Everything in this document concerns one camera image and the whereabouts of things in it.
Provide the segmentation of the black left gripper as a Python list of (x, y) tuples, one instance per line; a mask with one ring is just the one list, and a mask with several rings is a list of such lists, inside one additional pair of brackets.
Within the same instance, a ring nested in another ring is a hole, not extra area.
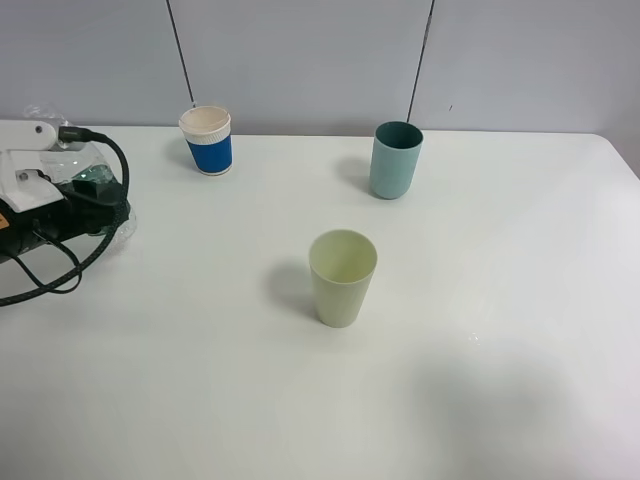
[(85, 234), (106, 234), (114, 224), (116, 205), (92, 200), (108, 197), (108, 183), (74, 179), (72, 187), (77, 196), (64, 196), (22, 213), (1, 201), (1, 257), (19, 256), (43, 245), (45, 241), (37, 233), (60, 242)]

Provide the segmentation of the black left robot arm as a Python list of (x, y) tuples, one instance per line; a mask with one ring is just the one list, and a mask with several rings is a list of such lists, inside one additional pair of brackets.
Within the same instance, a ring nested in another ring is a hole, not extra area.
[(82, 235), (101, 236), (114, 223), (123, 190), (118, 181), (72, 180), (55, 188), (62, 194), (60, 200), (23, 213), (1, 203), (2, 262), (43, 245), (41, 233), (65, 242)]

